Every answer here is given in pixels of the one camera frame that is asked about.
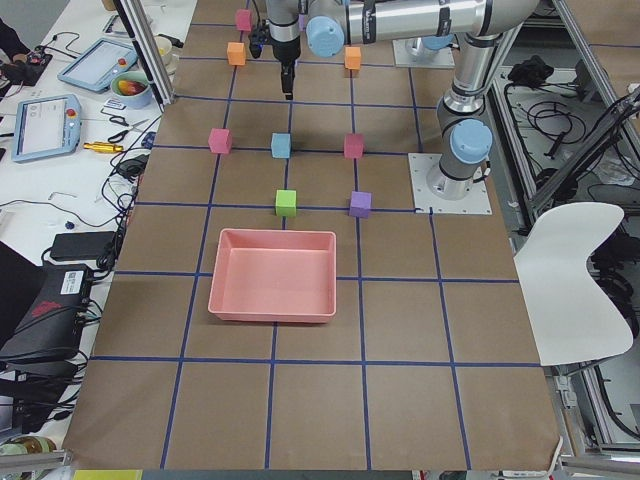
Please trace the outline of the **black gripper pink-tray side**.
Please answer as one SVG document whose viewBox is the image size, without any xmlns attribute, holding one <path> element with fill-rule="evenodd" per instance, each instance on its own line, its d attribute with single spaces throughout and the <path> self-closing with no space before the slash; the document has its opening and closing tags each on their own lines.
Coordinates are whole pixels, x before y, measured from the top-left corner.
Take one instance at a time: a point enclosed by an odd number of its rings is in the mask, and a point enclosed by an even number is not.
<svg viewBox="0 0 640 480">
<path fill-rule="evenodd" d="M 300 57 L 300 40 L 277 41 L 272 39 L 274 57 L 281 63 L 281 88 L 286 100 L 294 98 L 295 61 Z"/>
</svg>

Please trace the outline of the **silver robot arm near pink tray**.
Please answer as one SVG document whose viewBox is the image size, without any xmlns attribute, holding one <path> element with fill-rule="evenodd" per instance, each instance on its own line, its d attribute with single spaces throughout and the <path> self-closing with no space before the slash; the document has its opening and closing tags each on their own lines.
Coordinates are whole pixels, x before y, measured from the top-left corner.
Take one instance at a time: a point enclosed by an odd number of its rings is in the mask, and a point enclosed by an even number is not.
<svg viewBox="0 0 640 480">
<path fill-rule="evenodd" d="M 459 36 L 460 53 L 437 115 L 444 151 L 426 176 L 429 190 L 445 200 L 464 198 L 493 137 L 479 120 L 485 94 L 534 1 L 269 1 L 268 39 L 281 64 L 282 90 L 292 95 L 300 39 L 318 57 L 347 45 L 382 40 Z"/>
</svg>

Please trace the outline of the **silver robot arm near teal tray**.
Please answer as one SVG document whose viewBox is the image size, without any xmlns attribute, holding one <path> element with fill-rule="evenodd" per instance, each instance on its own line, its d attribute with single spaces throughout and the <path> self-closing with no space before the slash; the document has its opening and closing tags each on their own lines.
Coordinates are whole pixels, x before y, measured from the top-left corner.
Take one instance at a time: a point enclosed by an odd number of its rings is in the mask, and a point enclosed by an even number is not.
<svg viewBox="0 0 640 480">
<path fill-rule="evenodd" d="M 449 48 L 454 40 L 453 34 L 445 36 L 423 36 L 409 41 L 408 49 L 413 55 L 422 55 L 425 51 L 438 52 Z"/>
</svg>

